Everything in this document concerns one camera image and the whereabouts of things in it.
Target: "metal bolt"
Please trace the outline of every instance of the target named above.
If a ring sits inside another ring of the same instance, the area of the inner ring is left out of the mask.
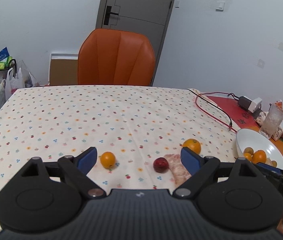
[[[91,197],[100,197],[104,194],[104,191],[101,188],[92,188],[88,190],[88,195]]]
[[[192,192],[187,189],[187,188],[179,188],[178,190],[175,191],[176,195],[179,197],[187,197],[189,196]]]

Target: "gray door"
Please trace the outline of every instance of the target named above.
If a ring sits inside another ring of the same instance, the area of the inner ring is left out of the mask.
[[[107,0],[102,28],[144,34],[157,56],[172,0]]]

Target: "drinking glass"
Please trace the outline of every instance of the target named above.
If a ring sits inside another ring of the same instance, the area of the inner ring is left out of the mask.
[[[275,104],[271,105],[259,133],[269,139],[283,121],[283,109]]]

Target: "chair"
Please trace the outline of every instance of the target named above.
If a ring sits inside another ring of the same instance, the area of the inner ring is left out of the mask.
[[[154,50],[146,36],[96,29],[79,51],[78,84],[149,86],[154,68]]]

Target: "black door handle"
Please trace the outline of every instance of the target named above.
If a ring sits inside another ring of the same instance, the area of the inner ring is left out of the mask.
[[[119,15],[119,13],[111,12],[111,6],[107,6],[107,7],[106,7],[106,13],[105,13],[105,19],[104,19],[104,25],[108,25],[108,23],[109,23],[109,17],[110,17],[111,14],[113,14],[113,15]]]

